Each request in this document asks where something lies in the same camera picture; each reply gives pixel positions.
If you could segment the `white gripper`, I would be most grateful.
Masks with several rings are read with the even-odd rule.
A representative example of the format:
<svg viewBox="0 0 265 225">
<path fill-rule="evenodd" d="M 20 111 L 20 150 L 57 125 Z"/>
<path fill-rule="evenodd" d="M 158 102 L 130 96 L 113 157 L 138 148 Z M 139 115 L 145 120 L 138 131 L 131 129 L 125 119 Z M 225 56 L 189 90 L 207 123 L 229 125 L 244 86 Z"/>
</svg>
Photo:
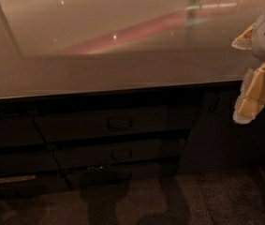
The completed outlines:
<svg viewBox="0 0 265 225">
<path fill-rule="evenodd" d="M 231 46 L 239 50 L 251 50 L 253 55 L 265 61 L 265 10 L 256 24 L 250 25 L 236 37 Z M 258 69 L 249 68 L 243 77 L 233 113 L 233 120 L 240 125 L 252 122 L 265 107 L 265 63 Z"/>
</svg>

